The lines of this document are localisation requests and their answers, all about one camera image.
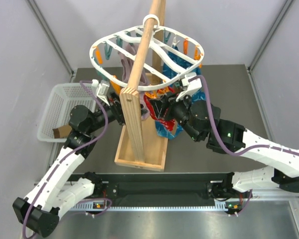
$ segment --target laundry basket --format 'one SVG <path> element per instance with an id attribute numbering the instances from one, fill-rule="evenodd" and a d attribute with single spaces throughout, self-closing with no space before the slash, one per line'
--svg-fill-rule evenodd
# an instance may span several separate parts
<path id="1" fill-rule="evenodd" d="M 92 84 L 85 85 L 95 93 L 96 88 L 92 87 Z M 92 112 L 95 111 L 95 101 L 80 83 L 59 84 L 53 87 L 39 125 L 37 138 L 45 142 L 65 142 L 65 138 L 54 138 L 52 129 L 68 124 L 70 112 L 77 105 L 84 105 Z"/>

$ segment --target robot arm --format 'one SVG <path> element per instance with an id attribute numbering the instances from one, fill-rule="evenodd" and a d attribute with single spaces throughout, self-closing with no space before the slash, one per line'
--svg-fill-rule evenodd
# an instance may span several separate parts
<path id="1" fill-rule="evenodd" d="M 242 156 L 268 165 L 250 172 L 234 172 L 222 185 L 215 184 L 214 195 L 228 190 L 246 192 L 250 189 L 280 187 L 299 192 L 299 150 L 290 149 L 252 133 L 242 125 L 220 118 L 221 110 L 210 103 L 208 87 L 203 76 L 185 76 L 181 93 L 167 92 L 160 99 L 148 99 L 151 116 L 162 121 L 175 120 L 193 141 L 208 137 L 206 147 L 216 153 Z M 204 87 L 206 101 L 192 103 L 197 88 Z"/>
<path id="2" fill-rule="evenodd" d="M 125 121 L 117 95 L 112 93 L 108 99 L 102 100 L 106 103 L 104 108 L 108 122 L 117 120 L 123 124 Z M 92 113 L 85 106 L 79 105 L 72 109 L 70 115 L 72 131 L 57 159 L 30 193 L 24 198 L 17 198 L 13 203 L 19 222 L 25 223 L 44 238 L 54 231 L 63 215 L 82 199 L 103 195 L 102 181 L 94 173 L 86 173 L 75 185 L 60 193 L 70 175 L 92 151 L 96 143 L 92 133 L 105 125 L 105 116 L 101 110 Z"/>

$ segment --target wooden stand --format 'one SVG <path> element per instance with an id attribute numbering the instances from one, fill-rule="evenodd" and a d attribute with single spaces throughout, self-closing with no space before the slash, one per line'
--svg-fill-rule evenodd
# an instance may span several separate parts
<path id="1" fill-rule="evenodd" d="M 163 25 L 165 12 L 165 0 L 153 0 L 149 14 L 159 17 Z M 133 64 L 128 86 L 120 93 L 125 126 L 123 126 L 115 163 L 121 166 L 144 168 L 154 171 L 163 171 L 165 166 L 167 138 L 159 137 L 156 133 L 155 123 L 152 118 L 141 121 L 140 96 L 137 88 L 140 82 L 145 58 L 148 52 L 153 27 L 156 20 L 149 18 L 145 22 L 144 33 Z M 153 55 L 153 67 L 161 71 L 161 59 Z M 150 80 L 153 85 L 158 80 Z"/>

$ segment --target gray table surface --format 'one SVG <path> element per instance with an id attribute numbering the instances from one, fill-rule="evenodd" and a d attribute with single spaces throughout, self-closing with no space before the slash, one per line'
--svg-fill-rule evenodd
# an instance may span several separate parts
<path id="1" fill-rule="evenodd" d="M 120 78 L 122 68 L 108 68 L 111 74 Z M 244 65 L 203 66 L 211 95 L 212 104 L 220 107 L 221 118 L 242 124 L 261 137 L 266 131 L 257 106 L 255 95 Z M 99 79 L 94 68 L 79 68 L 75 82 Z M 89 157 L 76 169 L 75 173 L 87 171 L 97 173 L 153 173 L 153 171 L 117 166 L 114 158 L 122 127 L 113 122 L 105 136 L 100 139 Z M 249 171 L 263 165 L 243 157 L 217 154 L 205 147 L 205 142 L 194 143 L 182 132 L 170 140 L 167 146 L 165 172 L 232 172 Z"/>

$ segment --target blue cloth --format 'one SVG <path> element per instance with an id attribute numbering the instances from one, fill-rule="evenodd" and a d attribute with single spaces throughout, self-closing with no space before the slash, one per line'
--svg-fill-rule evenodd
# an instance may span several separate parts
<path id="1" fill-rule="evenodd" d="M 190 67 L 192 66 L 192 64 L 190 64 L 188 61 L 185 61 L 184 59 L 176 56 L 174 53 L 172 52 L 168 52 L 168 56 L 175 62 L 177 63 L 178 65 L 180 65 L 181 67 L 183 68 L 187 68 L 187 67 Z M 193 72 L 195 72 L 197 75 L 201 75 L 200 73 L 200 69 L 197 67 L 196 69 L 193 70 Z M 170 79 L 175 77 L 177 75 L 176 72 L 174 72 L 171 68 L 169 68 L 165 63 L 163 65 L 163 75 L 165 75 L 166 77 L 169 77 Z M 179 87 L 179 83 L 178 82 L 175 82 L 174 83 L 175 86 Z M 192 102 L 195 102 L 195 101 L 199 101 L 199 100 L 206 100 L 206 97 L 205 97 L 205 93 L 204 92 L 201 92 L 200 90 L 197 91 L 195 94 L 193 94 L 192 96 Z M 155 127 L 156 127 L 156 132 L 158 134 L 158 136 L 161 136 L 161 137 L 165 137 L 165 138 L 168 138 L 168 139 L 173 139 L 175 137 L 177 137 L 179 135 L 180 132 L 182 132 L 184 129 L 180 126 L 180 125 L 177 125 L 177 130 L 176 130 L 176 133 L 175 135 L 173 135 L 170 131 L 168 131 L 160 122 L 158 121 L 155 121 Z"/>

